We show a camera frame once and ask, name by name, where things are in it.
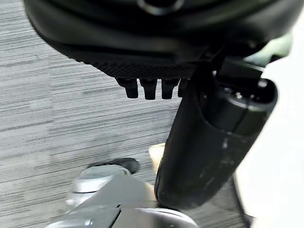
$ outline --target black plastic tab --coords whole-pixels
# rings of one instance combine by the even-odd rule
[[[172,98],[172,93],[173,89],[175,86],[178,85],[180,79],[175,78],[175,79],[162,79],[161,80],[161,96],[163,99],[171,99]]]
[[[128,98],[138,98],[138,86],[136,79],[116,78],[118,84],[125,88]]]
[[[182,93],[183,91],[186,89],[187,87],[187,82],[188,82],[188,78],[186,79],[181,79],[180,80],[180,84],[179,84],[179,90],[178,90],[178,93],[177,93],[177,96],[178,97],[182,97]]]
[[[157,79],[140,79],[146,100],[155,100]]]

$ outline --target floor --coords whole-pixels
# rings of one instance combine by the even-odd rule
[[[153,183],[148,148],[165,142],[181,101],[159,89],[146,101],[141,88],[127,99],[113,78],[45,44],[20,0],[0,0],[0,91],[2,228],[42,228],[63,213],[71,180],[91,162],[135,157],[136,177]],[[242,227],[218,199],[187,213],[201,227]]]

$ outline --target white wall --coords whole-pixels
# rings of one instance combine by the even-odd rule
[[[255,228],[302,227],[304,212],[304,13],[289,57],[263,77],[279,88],[279,103],[237,171],[241,198]]]

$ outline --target black cylinder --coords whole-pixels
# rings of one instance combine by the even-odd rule
[[[244,159],[277,102],[269,80],[245,97],[197,78],[185,90],[157,174],[155,195],[168,208],[193,209],[209,200]]]

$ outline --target gray carpet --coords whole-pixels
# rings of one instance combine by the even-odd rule
[[[19,0],[0,0],[0,91],[2,228],[44,227],[64,212],[71,180],[91,162],[135,157],[136,177],[153,183],[148,148],[165,142],[181,101],[176,90],[162,100],[159,88],[155,101],[142,88],[139,99],[126,98],[113,78],[40,39]],[[242,227],[216,202],[187,213],[202,227]]]

